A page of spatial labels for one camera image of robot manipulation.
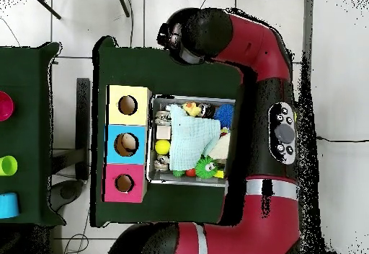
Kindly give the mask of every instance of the stacked cubes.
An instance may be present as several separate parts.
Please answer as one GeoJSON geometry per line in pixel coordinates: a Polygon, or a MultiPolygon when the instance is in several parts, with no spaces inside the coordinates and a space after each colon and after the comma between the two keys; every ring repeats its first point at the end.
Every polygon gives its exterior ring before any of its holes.
{"type": "Polygon", "coordinates": [[[150,97],[146,87],[107,86],[105,202],[143,200],[150,97]]]}

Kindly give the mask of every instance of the green cup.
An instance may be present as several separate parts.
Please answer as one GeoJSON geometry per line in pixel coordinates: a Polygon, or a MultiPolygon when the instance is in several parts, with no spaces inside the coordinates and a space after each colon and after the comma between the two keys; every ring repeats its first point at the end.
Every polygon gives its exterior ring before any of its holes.
{"type": "Polygon", "coordinates": [[[0,177],[9,177],[17,172],[17,160],[11,155],[0,158],[0,177]]]}

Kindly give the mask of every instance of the black cable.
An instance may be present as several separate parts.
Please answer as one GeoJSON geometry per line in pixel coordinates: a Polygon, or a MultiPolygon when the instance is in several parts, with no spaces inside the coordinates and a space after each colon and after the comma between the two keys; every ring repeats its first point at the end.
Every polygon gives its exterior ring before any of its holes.
{"type": "MultiPolygon", "coordinates": [[[[86,222],[85,222],[85,224],[84,224],[84,231],[83,231],[83,235],[84,235],[84,233],[86,232],[86,228],[87,228],[87,222],[89,222],[89,212],[87,213],[87,218],[86,218],[86,222]]],[[[89,239],[87,238],[87,236],[85,235],[85,238],[87,239],[87,245],[86,245],[86,247],[84,248],[84,250],[86,250],[87,249],[87,247],[89,246],[89,239]]],[[[82,247],[82,242],[84,241],[84,239],[82,238],[81,239],[81,243],[79,244],[79,248],[78,248],[78,251],[77,251],[77,254],[79,254],[80,252],[82,252],[83,250],[81,250],[81,247],[82,247]]]]}
{"type": "Polygon", "coordinates": [[[132,11],[132,2],[128,0],[130,4],[130,17],[131,17],[131,29],[130,29],[130,47],[132,47],[132,39],[133,39],[133,26],[134,26],[134,19],[133,19],[133,11],[132,11]]]}
{"type": "Polygon", "coordinates": [[[328,141],[330,143],[368,143],[369,139],[363,139],[362,141],[334,141],[331,139],[325,139],[324,137],[317,136],[316,139],[318,141],[328,141]]]}
{"type": "Polygon", "coordinates": [[[72,254],[72,253],[80,253],[82,251],[85,251],[87,249],[87,247],[89,246],[89,239],[87,238],[87,236],[85,234],[75,234],[73,235],[69,240],[68,242],[66,243],[66,248],[64,249],[64,254],[72,254]],[[66,252],[68,250],[68,246],[69,246],[69,243],[71,242],[71,240],[73,240],[73,238],[75,238],[75,236],[82,236],[82,240],[81,240],[81,243],[83,241],[84,238],[86,238],[87,240],[87,245],[85,248],[83,248],[82,250],[80,250],[81,246],[79,246],[79,249],[77,251],[71,251],[71,252],[66,252]]]}
{"type": "Polygon", "coordinates": [[[63,173],[56,173],[55,175],[58,175],[60,177],[70,178],[70,179],[75,179],[76,178],[75,175],[64,175],[63,173]]]}
{"type": "Polygon", "coordinates": [[[203,5],[204,5],[204,3],[206,2],[206,0],[204,0],[203,1],[203,4],[201,5],[201,7],[200,7],[200,9],[202,9],[203,8],[203,5]]]}
{"type": "Polygon", "coordinates": [[[13,30],[9,27],[8,23],[5,21],[5,19],[4,19],[4,18],[0,17],[0,19],[2,19],[2,20],[5,22],[5,25],[6,25],[6,26],[8,26],[8,28],[9,28],[10,32],[13,34],[13,36],[14,36],[15,40],[16,40],[16,41],[17,41],[17,43],[18,43],[18,46],[20,47],[20,44],[19,44],[19,42],[18,42],[18,39],[17,39],[17,37],[15,36],[15,34],[13,33],[13,30]]]}

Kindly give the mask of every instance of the blue spiky ball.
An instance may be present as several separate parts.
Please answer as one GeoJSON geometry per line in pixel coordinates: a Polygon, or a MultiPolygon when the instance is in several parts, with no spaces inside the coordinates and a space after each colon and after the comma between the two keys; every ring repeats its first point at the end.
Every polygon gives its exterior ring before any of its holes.
{"type": "Polygon", "coordinates": [[[221,105],[216,109],[214,114],[214,119],[217,119],[221,122],[221,128],[230,128],[232,124],[232,118],[234,116],[234,107],[233,105],[221,105]]]}

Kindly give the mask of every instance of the blue cube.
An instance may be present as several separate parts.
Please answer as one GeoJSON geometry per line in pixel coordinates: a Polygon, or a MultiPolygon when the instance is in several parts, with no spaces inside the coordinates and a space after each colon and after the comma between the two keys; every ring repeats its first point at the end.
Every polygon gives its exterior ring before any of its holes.
{"type": "Polygon", "coordinates": [[[107,164],[145,164],[146,151],[145,126],[108,125],[107,127],[107,164]],[[115,140],[120,134],[129,133],[136,138],[138,148],[131,156],[122,156],[115,150],[115,140]]]}

